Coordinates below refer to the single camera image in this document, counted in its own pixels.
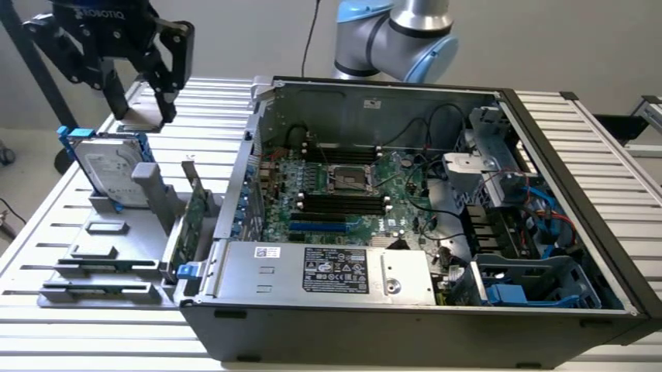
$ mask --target black cable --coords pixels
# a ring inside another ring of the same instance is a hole
[[[28,222],[25,221],[25,219],[21,217],[21,215],[18,215],[16,213],[16,211],[13,210],[12,206],[9,205],[9,203],[6,203],[6,200],[4,200],[2,198],[0,198],[0,202],[4,203],[4,205],[6,206],[6,209],[9,209],[9,212],[13,213],[13,215],[16,216],[16,218],[22,222],[22,225],[26,225]]]
[[[308,126],[305,125],[305,123],[304,123],[304,122],[295,122],[295,123],[292,123],[292,124],[288,126],[288,128],[287,128],[287,132],[285,132],[285,140],[283,141],[283,147],[284,147],[285,149],[288,149],[288,148],[289,148],[289,146],[288,146],[288,143],[289,143],[289,135],[292,134],[292,130],[293,130],[295,128],[301,128],[301,129],[305,129],[305,131],[308,132]]]
[[[429,221],[432,221],[432,219],[435,219],[435,217],[432,217],[425,221],[425,224],[423,225],[423,229],[420,229],[420,235],[423,235],[428,240],[432,240],[435,242],[443,242],[444,240],[456,238],[457,236],[467,236],[463,232],[460,232],[459,234],[453,234],[445,238],[432,238],[429,235],[427,235],[427,225],[429,224]]]
[[[303,52],[301,78],[305,77],[305,61],[308,60],[308,49],[311,48],[312,32],[315,31],[315,24],[317,23],[319,2],[320,1],[321,0],[315,0],[315,15],[312,16],[312,23],[309,25],[309,32],[308,32],[308,40],[305,41],[305,50]]]
[[[391,143],[393,143],[396,141],[396,139],[401,137],[401,135],[404,134],[404,132],[407,131],[407,129],[409,129],[409,127],[413,125],[413,123],[417,122],[419,120],[420,120],[420,122],[423,123],[423,125],[425,126],[425,128],[428,129],[428,132],[429,132],[429,124],[428,124],[428,122],[423,118],[415,117],[407,123],[407,125],[404,126],[404,128],[400,130],[400,133],[397,133],[392,139],[389,139],[388,141],[385,141],[384,143],[381,143],[381,146],[387,146]]]
[[[460,119],[461,119],[461,129],[463,129],[463,130],[465,130],[465,129],[467,129],[467,127],[468,127],[468,122],[467,122],[467,121],[468,121],[468,116],[467,116],[467,114],[464,113],[464,110],[461,110],[461,107],[459,107],[459,105],[455,105],[455,104],[453,104],[453,103],[451,103],[451,102],[444,102],[444,103],[441,103],[440,105],[437,105],[437,106],[433,108],[432,112],[429,113],[429,117],[428,117],[428,119],[427,119],[427,121],[428,121],[429,125],[432,125],[432,119],[433,119],[433,117],[435,117],[435,115],[436,115],[436,112],[437,112],[440,109],[443,109],[444,107],[452,107],[452,108],[453,108],[453,109],[459,112]]]
[[[417,170],[425,165],[427,167],[432,167],[435,164],[439,164],[439,163],[443,163],[443,160],[433,160],[428,163],[423,163],[423,164],[419,164],[419,166],[411,171],[407,179],[404,180],[404,185],[407,186],[407,184],[409,183],[411,181],[411,178],[413,177],[413,173],[417,172]],[[449,211],[444,211],[443,209],[431,209],[431,208],[427,208],[427,207],[423,207],[420,205],[417,205],[412,200],[411,200],[411,197],[407,196],[407,201],[409,202],[411,206],[421,211],[425,211],[425,212],[432,212],[432,213],[443,213],[445,215],[451,215],[452,217],[455,217],[456,219],[460,219],[461,220],[461,217],[459,216],[457,213],[452,213]]]

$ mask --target wire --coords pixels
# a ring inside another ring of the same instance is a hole
[[[308,40],[305,41],[305,50],[303,52],[301,78],[305,77],[305,61],[308,60],[308,49],[311,48],[312,32],[315,31],[315,24],[317,23],[319,2],[320,1],[321,0],[315,0],[315,14],[312,16],[312,23],[309,25]]]
[[[444,240],[448,240],[448,239],[452,239],[452,238],[456,238],[459,236],[467,236],[465,233],[460,232],[457,234],[453,234],[451,236],[447,236],[444,238],[432,238],[431,236],[427,235],[425,231],[421,233],[421,235],[428,239],[428,240],[433,240],[435,242],[443,242]]]
[[[544,216],[544,211],[541,209],[536,210],[535,213],[540,216]],[[570,240],[571,240],[572,245],[574,245],[576,242],[576,229],[575,229],[575,224],[572,223],[572,220],[567,216],[564,216],[564,215],[562,215],[554,211],[551,212],[551,218],[558,219],[560,221],[564,221],[570,225],[570,229],[572,230],[572,237],[570,238]]]
[[[28,222],[25,221],[25,219],[21,217],[21,215],[18,215],[16,213],[16,211],[13,210],[12,206],[9,205],[9,203],[6,203],[6,200],[4,200],[2,198],[0,198],[0,202],[4,203],[4,205],[6,206],[6,209],[9,209],[9,212],[16,216],[16,218],[22,222],[22,225],[26,225]]]
[[[415,117],[412,120],[409,120],[409,122],[407,123],[407,125],[404,126],[404,128],[400,130],[400,133],[397,133],[395,135],[395,137],[392,139],[389,139],[388,141],[385,141],[381,146],[387,146],[389,145],[391,143],[393,143],[397,138],[401,137],[401,135],[404,134],[404,132],[407,131],[407,129],[409,129],[409,127],[413,125],[415,122],[420,121],[423,123],[423,125],[425,126],[425,128],[428,129],[429,131],[429,124],[428,122],[421,118],[421,117]]]
[[[285,132],[285,140],[283,141],[283,147],[284,147],[285,149],[288,149],[288,148],[289,148],[289,145],[288,145],[288,143],[289,143],[289,135],[292,134],[292,130],[293,130],[295,128],[301,128],[301,129],[305,129],[305,131],[308,132],[308,126],[305,125],[305,123],[304,123],[304,122],[295,122],[295,123],[292,123],[292,124],[288,126],[288,128],[287,128],[287,132]]]
[[[460,120],[461,120],[461,130],[465,130],[465,129],[467,129],[467,127],[468,127],[468,123],[467,123],[467,120],[468,120],[468,119],[467,119],[467,114],[464,113],[464,110],[461,110],[461,107],[459,107],[457,105],[455,105],[455,104],[453,104],[453,103],[451,103],[451,102],[444,102],[444,103],[441,103],[440,105],[437,105],[437,106],[433,108],[432,112],[429,113],[429,117],[428,117],[428,119],[427,119],[427,122],[428,122],[429,124],[432,124],[432,119],[433,119],[433,117],[435,117],[435,115],[436,115],[436,112],[437,112],[440,109],[443,109],[444,107],[452,107],[452,108],[453,108],[453,109],[459,112],[459,115],[460,115],[460,117],[461,117],[461,118],[460,118]]]
[[[513,205],[512,207],[516,208],[517,210],[520,210],[521,212],[524,212],[531,217],[531,219],[533,220],[533,224],[536,226],[540,225],[541,221],[540,221],[540,217],[536,214],[537,211],[533,212],[531,209],[528,209],[527,207],[524,207],[521,205]]]
[[[417,172],[419,169],[423,168],[423,166],[425,165],[427,167],[432,167],[435,164],[439,164],[439,163],[443,163],[443,160],[435,160],[439,156],[433,157],[432,160],[427,163],[421,163],[417,165],[416,168],[413,168],[413,170],[411,171],[407,179],[404,180],[404,186],[407,186],[407,184],[409,183],[411,181],[411,178],[413,177],[413,173]],[[411,197],[407,196],[407,201],[409,202],[411,206],[421,211],[425,211],[425,212],[433,212],[433,213],[443,213],[445,215],[451,215],[452,217],[455,217],[456,219],[461,219],[459,214],[457,213],[452,213],[449,211],[444,211],[443,209],[431,209],[431,208],[427,208],[427,207],[423,207],[420,205],[417,205],[412,200],[411,200]]]
[[[524,188],[527,190],[527,192],[529,193],[529,195],[535,195],[537,198],[541,198],[545,202],[547,202],[547,205],[549,206],[551,209],[554,209],[555,207],[555,202],[554,202],[554,198],[551,196],[548,196],[541,190],[533,188],[533,187],[525,187]]]
[[[435,242],[443,242],[444,240],[456,238],[457,236],[467,236],[465,233],[460,232],[459,234],[447,236],[445,238],[432,238],[431,236],[427,235],[427,226],[432,220],[436,219],[436,216],[433,216],[431,219],[425,221],[425,224],[423,225],[423,229],[420,229],[420,235],[424,236],[428,240],[432,240]]]

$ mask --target workbench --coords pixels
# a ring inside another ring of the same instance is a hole
[[[588,199],[662,297],[662,197],[659,186],[611,140],[578,102],[558,93],[517,92]],[[153,92],[136,84],[133,107],[158,112]],[[177,98],[178,115],[149,145],[165,184],[190,192],[180,168],[194,160],[205,188],[228,186],[245,119],[251,81],[190,79]],[[113,132],[112,118],[100,130]],[[73,164],[0,257],[0,370],[339,370],[344,367],[223,363],[208,358],[176,309],[60,309],[36,305],[41,283],[92,210],[92,188]],[[376,370],[356,367],[353,370]],[[630,346],[600,346],[560,371],[662,370],[662,332]]]

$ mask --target pcie slot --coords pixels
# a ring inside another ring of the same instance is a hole
[[[313,221],[313,222],[345,222],[345,216],[339,214],[320,214],[320,213],[292,213],[289,215],[291,221]]]
[[[292,222],[289,224],[289,231],[316,231],[324,233],[344,233],[347,225],[344,223],[305,223]]]

